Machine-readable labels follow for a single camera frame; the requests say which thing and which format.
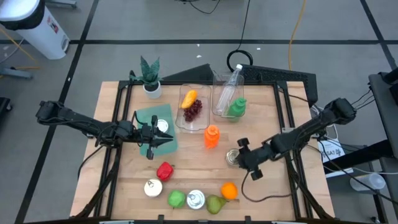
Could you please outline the orange fruit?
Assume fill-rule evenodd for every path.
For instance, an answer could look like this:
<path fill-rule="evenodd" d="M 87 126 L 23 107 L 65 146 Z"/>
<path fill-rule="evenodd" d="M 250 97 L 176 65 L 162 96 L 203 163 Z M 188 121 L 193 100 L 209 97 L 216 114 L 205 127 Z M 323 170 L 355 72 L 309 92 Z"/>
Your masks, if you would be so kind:
<path fill-rule="evenodd" d="M 238 188 L 232 182 L 225 182 L 221 186 L 221 194 L 226 200 L 234 200 L 238 197 Z"/>

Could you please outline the clear plastic bin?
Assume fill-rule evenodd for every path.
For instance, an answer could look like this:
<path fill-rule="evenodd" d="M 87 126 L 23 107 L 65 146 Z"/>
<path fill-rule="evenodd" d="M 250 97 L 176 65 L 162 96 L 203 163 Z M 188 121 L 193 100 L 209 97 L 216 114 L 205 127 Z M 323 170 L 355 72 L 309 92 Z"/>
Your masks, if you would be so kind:
<path fill-rule="evenodd" d="M 242 75 L 216 74 L 214 76 L 211 110 L 215 121 L 238 122 L 245 114 L 246 105 Z"/>
<path fill-rule="evenodd" d="M 191 116 L 191 119 L 186 120 L 186 110 L 181 108 L 181 104 L 190 90 L 197 92 L 196 99 L 201 101 L 201 108 L 198 113 Z M 179 101 L 177 106 L 177 115 L 175 124 L 183 133 L 203 133 L 210 125 L 210 110 L 211 110 L 211 87 L 208 85 L 199 84 L 183 84 L 180 87 Z"/>

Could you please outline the olive label tuna can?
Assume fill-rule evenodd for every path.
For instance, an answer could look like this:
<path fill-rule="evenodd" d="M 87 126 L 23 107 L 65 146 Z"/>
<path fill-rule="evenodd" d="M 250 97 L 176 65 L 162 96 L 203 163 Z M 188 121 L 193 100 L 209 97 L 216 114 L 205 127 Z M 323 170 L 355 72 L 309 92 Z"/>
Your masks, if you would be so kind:
<path fill-rule="evenodd" d="M 192 190 L 188 193 L 186 201 L 191 209 L 198 210 L 205 204 L 205 195 L 201 190 Z"/>

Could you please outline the green plastic bottle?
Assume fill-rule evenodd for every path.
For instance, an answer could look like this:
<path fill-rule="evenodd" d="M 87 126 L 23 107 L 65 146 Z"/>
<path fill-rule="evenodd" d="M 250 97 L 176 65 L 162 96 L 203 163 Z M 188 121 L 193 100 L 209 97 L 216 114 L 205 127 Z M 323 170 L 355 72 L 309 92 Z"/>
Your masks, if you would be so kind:
<path fill-rule="evenodd" d="M 247 99 L 245 98 L 237 98 L 232 102 L 227 113 L 227 117 L 230 122 L 238 122 L 245 114 L 246 102 Z"/>

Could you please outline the blue label tin can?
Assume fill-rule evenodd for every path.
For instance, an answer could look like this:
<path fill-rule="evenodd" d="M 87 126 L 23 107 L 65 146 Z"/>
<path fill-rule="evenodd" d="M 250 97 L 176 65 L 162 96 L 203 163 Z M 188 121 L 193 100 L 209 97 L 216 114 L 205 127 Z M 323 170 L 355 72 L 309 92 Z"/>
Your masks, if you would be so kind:
<path fill-rule="evenodd" d="M 144 185 L 144 193 L 148 197 L 157 197 L 163 189 L 162 182 L 159 179 L 149 179 Z"/>
<path fill-rule="evenodd" d="M 238 149 L 231 149 L 226 153 L 226 161 L 230 166 L 237 166 L 239 164 L 237 157 L 239 156 Z"/>

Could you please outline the clear plastic jug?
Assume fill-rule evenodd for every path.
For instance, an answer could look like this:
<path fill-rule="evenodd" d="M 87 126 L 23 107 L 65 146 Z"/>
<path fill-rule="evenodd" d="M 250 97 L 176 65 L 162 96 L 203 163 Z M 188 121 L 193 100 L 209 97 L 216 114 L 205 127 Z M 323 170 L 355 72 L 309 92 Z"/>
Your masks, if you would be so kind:
<path fill-rule="evenodd" d="M 357 176 L 355 178 L 351 178 L 349 183 L 350 186 L 358 192 L 370 190 L 370 188 L 361 183 L 364 183 L 375 190 L 381 190 L 386 186 L 386 181 L 380 174 L 366 174 Z"/>

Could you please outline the black flat panel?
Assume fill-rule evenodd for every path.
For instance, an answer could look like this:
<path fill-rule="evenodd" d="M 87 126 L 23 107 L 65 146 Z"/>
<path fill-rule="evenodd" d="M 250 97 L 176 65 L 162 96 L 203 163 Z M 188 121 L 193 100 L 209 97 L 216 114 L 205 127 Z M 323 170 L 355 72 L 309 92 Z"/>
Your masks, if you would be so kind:
<path fill-rule="evenodd" d="M 163 82 L 202 83 L 213 80 L 214 73 L 210 65 L 204 64 L 163 78 Z"/>

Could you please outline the red bell pepper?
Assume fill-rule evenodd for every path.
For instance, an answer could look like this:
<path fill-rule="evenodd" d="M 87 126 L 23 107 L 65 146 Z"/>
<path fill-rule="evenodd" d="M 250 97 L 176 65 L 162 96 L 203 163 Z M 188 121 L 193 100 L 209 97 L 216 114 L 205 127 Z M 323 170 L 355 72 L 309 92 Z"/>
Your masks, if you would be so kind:
<path fill-rule="evenodd" d="M 163 162 L 157 169 L 156 175 L 159 180 L 167 182 L 170 180 L 173 172 L 174 172 L 173 166 L 170 165 L 168 162 Z"/>

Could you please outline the gray stand base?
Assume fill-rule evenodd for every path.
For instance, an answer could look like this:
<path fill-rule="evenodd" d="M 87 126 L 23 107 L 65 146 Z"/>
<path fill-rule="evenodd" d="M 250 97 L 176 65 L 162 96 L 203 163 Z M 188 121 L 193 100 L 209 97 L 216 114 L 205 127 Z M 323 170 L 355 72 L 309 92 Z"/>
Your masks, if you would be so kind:
<path fill-rule="evenodd" d="M 33 74 L 27 71 L 30 69 L 31 67 L 6 67 L 4 65 L 0 65 L 0 75 L 30 80 L 33 78 Z"/>

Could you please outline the orange plastic bottle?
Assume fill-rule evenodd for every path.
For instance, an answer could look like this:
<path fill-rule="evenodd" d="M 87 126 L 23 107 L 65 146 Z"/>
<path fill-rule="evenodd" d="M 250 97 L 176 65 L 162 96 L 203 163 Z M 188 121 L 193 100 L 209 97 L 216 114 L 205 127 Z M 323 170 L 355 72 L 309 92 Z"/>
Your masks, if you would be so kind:
<path fill-rule="evenodd" d="M 204 132 L 204 140 L 206 148 L 214 148 L 220 140 L 220 130 L 215 125 L 209 125 Z"/>

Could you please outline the yellow mango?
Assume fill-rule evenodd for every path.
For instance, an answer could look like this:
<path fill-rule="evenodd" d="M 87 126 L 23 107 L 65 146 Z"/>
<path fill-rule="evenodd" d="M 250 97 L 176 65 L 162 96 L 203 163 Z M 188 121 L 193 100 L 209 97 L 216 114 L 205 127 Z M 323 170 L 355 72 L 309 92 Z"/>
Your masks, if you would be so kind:
<path fill-rule="evenodd" d="M 189 90 L 182 101 L 181 108 L 187 109 L 191 107 L 197 98 L 197 94 L 198 92 L 196 90 Z"/>

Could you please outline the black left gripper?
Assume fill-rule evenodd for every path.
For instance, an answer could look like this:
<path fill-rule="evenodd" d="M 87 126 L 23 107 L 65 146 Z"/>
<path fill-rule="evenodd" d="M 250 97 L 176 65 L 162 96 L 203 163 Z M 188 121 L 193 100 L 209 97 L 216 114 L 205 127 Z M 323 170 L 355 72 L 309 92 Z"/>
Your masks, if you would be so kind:
<path fill-rule="evenodd" d="M 138 115 L 135 114 L 134 117 L 135 117 L 137 123 L 140 124 L 142 127 L 144 122 L 139 121 Z M 139 133 L 139 137 L 140 137 L 140 143 L 149 145 L 149 147 L 147 149 L 147 153 L 146 153 L 146 158 L 148 158 L 148 160 L 153 160 L 153 158 L 154 158 L 153 147 L 158 148 L 162 144 L 171 142 L 174 137 L 167 133 L 162 132 L 159 129 L 156 130 L 157 129 L 157 116 L 156 115 L 152 115 L 150 126 L 152 126 L 152 138 L 149 141 L 142 141 L 142 139 L 140 137 L 139 130 L 138 130 L 138 133 Z M 156 136 L 158 136 L 160 138 L 168 138 L 168 139 L 155 139 L 155 134 L 156 134 Z"/>

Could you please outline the white trash bin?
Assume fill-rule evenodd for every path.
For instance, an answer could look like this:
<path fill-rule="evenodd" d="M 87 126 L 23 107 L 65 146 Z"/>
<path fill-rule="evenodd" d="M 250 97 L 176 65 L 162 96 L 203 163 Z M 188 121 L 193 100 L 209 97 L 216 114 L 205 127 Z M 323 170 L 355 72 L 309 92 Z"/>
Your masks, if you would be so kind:
<path fill-rule="evenodd" d="M 2 0 L 0 9 L 8 3 L 8 0 Z M 70 39 L 46 5 L 44 18 L 37 27 L 14 31 L 50 60 L 58 60 L 66 56 Z"/>

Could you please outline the bunch of red grapes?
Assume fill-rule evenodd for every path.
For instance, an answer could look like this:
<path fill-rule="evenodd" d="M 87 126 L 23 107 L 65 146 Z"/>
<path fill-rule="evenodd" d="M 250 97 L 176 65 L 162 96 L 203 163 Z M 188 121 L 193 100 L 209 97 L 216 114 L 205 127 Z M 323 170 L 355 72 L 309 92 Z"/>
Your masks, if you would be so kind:
<path fill-rule="evenodd" d="M 184 118 L 186 122 L 192 122 L 201 112 L 202 109 L 202 102 L 201 100 L 195 100 L 193 104 L 189 107 L 184 109 Z"/>

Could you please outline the clear plastic water bottle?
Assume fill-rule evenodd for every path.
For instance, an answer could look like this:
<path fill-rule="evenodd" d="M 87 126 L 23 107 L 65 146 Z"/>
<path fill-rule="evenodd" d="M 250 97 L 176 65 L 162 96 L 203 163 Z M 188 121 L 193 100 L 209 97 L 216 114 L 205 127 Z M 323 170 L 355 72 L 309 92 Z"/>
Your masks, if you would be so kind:
<path fill-rule="evenodd" d="M 232 74 L 216 74 L 213 79 L 212 112 L 218 116 L 227 116 L 233 99 L 243 94 L 244 78 L 240 75 L 243 66 L 237 64 Z"/>

